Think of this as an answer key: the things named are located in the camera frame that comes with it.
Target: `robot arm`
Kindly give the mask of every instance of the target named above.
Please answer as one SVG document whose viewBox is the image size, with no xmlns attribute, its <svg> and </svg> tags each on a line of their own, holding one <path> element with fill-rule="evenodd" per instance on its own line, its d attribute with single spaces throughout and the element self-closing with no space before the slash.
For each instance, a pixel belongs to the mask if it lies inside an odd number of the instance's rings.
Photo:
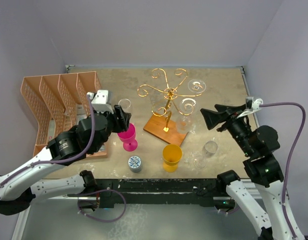
<svg viewBox="0 0 308 240">
<path fill-rule="evenodd" d="M 252 132 L 247 115 L 260 110 L 261 99 L 246 98 L 242 106 L 215 105 L 217 111 L 201 109 L 209 130 L 223 123 L 218 132 L 228 130 L 240 146 L 248 160 L 243 162 L 245 171 L 255 183 L 264 205 L 265 212 L 252 199 L 239 181 L 234 171 L 224 172 L 217 176 L 218 190 L 231 196 L 253 224 L 258 240 L 294 240 L 288 227 L 281 205 L 283 192 L 283 173 L 273 152 L 279 149 L 278 135 L 269 126 L 260 126 Z M 298 240 L 305 237 L 299 230 L 291 212 L 288 196 L 285 202 L 288 219 L 295 230 Z"/>
<path fill-rule="evenodd" d="M 48 174 L 84 159 L 86 154 L 98 152 L 112 132 L 128 129 L 131 114 L 123 112 L 119 105 L 111 107 L 111 92 L 98 90 L 96 94 L 88 93 L 88 96 L 93 118 L 88 116 L 80 120 L 78 125 L 51 140 L 31 160 L 0 176 L 0 213 L 16 214 L 30 203 L 63 194 L 79 194 L 96 186 L 92 173 L 88 171 L 67 179 L 38 182 Z M 90 144 L 92 132 L 94 137 Z"/>
</svg>

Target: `table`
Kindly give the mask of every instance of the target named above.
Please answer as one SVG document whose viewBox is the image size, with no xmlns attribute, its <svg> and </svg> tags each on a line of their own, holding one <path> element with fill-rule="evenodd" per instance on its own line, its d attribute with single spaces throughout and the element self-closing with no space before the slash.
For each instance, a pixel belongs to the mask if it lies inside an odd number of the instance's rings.
<svg viewBox="0 0 308 240">
<path fill-rule="evenodd" d="M 181 81 L 174 75 L 176 68 L 164 68 L 170 86 L 177 86 Z M 207 89 L 202 96 L 196 98 L 202 108 L 214 110 L 215 104 L 239 106 L 244 104 L 247 96 L 244 80 L 239 68 L 185 68 L 188 79 L 201 79 L 206 83 Z M 200 112 L 193 115 L 195 123 L 193 130 L 188 133 L 181 145 L 183 157 L 178 165 L 178 170 L 173 173 L 166 172 L 163 167 L 162 151 L 167 143 L 143 131 L 143 126 L 151 117 L 151 106 L 162 99 L 162 95 L 149 91 L 147 97 L 137 95 L 137 88 L 142 84 L 149 84 L 159 89 L 165 89 L 166 82 L 163 77 L 151 78 L 152 68 L 73 68 L 71 73 L 96 71 L 103 89 L 114 93 L 112 104 L 117 104 L 120 99 L 127 98 L 132 102 L 133 115 L 131 122 L 136 127 L 136 140 L 138 148 L 134 152 L 127 152 L 117 134 L 113 133 L 109 139 L 109 156 L 101 159 L 84 159 L 71 164 L 59 171 L 48 175 L 47 179 L 67 178 L 78 174 L 82 170 L 90 170 L 97 179 L 124 179 L 124 178 L 215 178 L 219 173 L 234 170 L 241 178 L 247 178 L 243 169 L 246 159 L 243 152 L 233 140 L 228 131 L 219 133 L 216 129 L 207 130 Z M 185 82 L 179 89 L 181 94 L 192 94 Z M 172 107 L 172 120 L 180 115 Z M 252 129 L 256 128 L 255 119 L 250 115 Z M 197 169 L 193 164 L 193 157 L 201 152 L 203 145 L 213 140 L 218 144 L 217 153 L 209 159 L 204 169 Z M 139 173 L 129 170 L 127 161 L 131 156 L 139 156 L 143 169 Z"/>
</svg>

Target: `wooden board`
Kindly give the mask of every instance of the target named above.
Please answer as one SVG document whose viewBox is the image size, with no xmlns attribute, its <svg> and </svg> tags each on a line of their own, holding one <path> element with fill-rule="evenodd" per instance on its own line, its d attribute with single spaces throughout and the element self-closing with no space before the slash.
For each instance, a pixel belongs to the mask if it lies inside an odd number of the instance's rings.
<svg viewBox="0 0 308 240">
<path fill-rule="evenodd" d="M 164 131 L 166 125 L 166 118 L 163 116 L 152 115 L 144 126 L 144 131 L 150 133 L 151 135 L 163 140 L 168 144 L 175 144 L 180 146 L 184 141 L 187 134 L 180 134 L 176 129 L 176 123 L 172 120 L 169 121 L 168 132 Z"/>
</svg>

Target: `white wall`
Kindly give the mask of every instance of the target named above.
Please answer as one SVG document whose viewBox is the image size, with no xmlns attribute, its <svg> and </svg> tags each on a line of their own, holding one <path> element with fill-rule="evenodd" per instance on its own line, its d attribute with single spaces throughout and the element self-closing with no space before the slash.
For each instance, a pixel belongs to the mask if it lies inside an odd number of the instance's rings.
<svg viewBox="0 0 308 240">
<path fill-rule="evenodd" d="M 241 66 L 282 0 L 35 0 L 66 64 Z"/>
<path fill-rule="evenodd" d="M 285 0 L 246 67 L 252 95 L 266 103 L 298 102 L 306 123 L 290 165 L 288 192 L 301 230 L 308 234 L 308 0 Z M 301 115 L 296 107 L 264 108 L 259 122 L 278 131 L 281 148 L 275 152 L 285 168 Z"/>
<path fill-rule="evenodd" d="M 33 154 L 37 123 L 20 93 L 23 77 L 64 70 L 32 1 L 0 1 L 0 175 Z M 17 217 L 0 215 L 0 240 L 11 239 Z"/>
</svg>

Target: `gray wall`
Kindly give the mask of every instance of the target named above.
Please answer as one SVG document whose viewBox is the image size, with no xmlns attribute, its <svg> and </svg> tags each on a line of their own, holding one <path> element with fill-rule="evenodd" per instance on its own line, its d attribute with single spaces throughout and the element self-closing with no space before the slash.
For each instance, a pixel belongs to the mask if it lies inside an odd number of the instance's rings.
<svg viewBox="0 0 308 240">
<path fill-rule="evenodd" d="M 30 0 L 0 1 L 0 175 L 32 157 L 37 123 L 23 100 L 24 76 L 64 72 Z M 11 239 L 17 215 L 0 215 L 0 240 Z"/>
<path fill-rule="evenodd" d="M 66 64 L 241 66 L 282 0 L 35 0 Z"/>
<path fill-rule="evenodd" d="M 252 95 L 266 103 L 294 101 L 306 109 L 306 123 L 290 165 L 288 193 L 301 230 L 308 234 L 308 0 L 285 0 L 246 67 Z M 285 163 L 301 121 L 296 107 L 265 108 L 259 122 L 278 131 L 281 148 L 275 156 Z"/>
</svg>

